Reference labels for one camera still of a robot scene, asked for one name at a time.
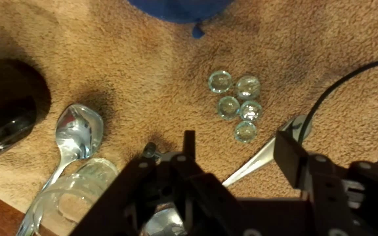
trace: carpet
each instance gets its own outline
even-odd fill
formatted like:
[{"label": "carpet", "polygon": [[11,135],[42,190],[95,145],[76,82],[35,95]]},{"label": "carpet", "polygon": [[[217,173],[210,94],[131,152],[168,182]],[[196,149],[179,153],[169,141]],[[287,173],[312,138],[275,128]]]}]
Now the carpet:
[{"label": "carpet", "polygon": [[[274,131],[305,114],[333,81],[378,59],[378,0],[234,0],[203,22],[174,24],[124,0],[0,0],[0,57],[35,66],[51,90],[47,118],[0,156],[0,199],[24,211],[57,163],[55,123],[73,102],[105,118],[97,153],[120,169],[148,140],[179,149],[196,131],[196,161],[224,179]],[[261,81],[263,116],[250,144],[233,140],[236,121],[215,114],[207,76],[227,69]],[[321,106],[305,141],[347,166],[378,159],[378,68],[346,82]],[[229,190],[237,196],[295,196],[274,162]]]}]

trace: blue object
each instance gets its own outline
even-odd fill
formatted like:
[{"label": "blue object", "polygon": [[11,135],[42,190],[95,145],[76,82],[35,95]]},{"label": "blue object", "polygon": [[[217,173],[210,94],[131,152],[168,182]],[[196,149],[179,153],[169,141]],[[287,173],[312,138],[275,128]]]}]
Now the blue object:
[{"label": "blue object", "polygon": [[175,23],[196,23],[191,31],[200,38],[199,23],[224,10],[232,0],[128,0],[132,5],[156,18]]}]

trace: spoon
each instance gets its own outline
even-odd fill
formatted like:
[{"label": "spoon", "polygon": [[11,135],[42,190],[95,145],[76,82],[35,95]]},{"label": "spoon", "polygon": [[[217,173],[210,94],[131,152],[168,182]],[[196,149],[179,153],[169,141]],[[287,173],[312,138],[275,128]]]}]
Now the spoon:
[{"label": "spoon", "polygon": [[56,124],[56,144],[60,152],[60,161],[24,212],[17,236],[32,234],[32,208],[38,201],[40,192],[56,182],[61,171],[70,162],[93,156],[101,145],[102,133],[102,118],[84,104],[73,103],[60,114]]}]

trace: dark bottle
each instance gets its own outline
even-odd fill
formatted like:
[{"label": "dark bottle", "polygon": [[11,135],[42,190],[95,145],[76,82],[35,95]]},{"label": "dark bottle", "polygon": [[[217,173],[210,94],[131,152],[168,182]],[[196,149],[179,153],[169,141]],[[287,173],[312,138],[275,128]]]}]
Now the dark bottle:
[{"label": "dark bottle", "polygon": [[0,59],[0,152],[27,136],[48,107],[44,78],[22,61]]}]

